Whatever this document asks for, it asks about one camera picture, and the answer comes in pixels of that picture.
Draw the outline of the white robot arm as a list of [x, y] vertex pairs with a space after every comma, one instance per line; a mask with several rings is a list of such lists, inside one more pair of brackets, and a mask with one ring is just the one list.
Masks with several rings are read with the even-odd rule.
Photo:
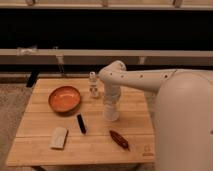
[[114, 61], [99, 71], [104, 115], [115, 120], [120, 88], [155, 92], [156, 171], [213, 171], [213, 70], [128, 71]]

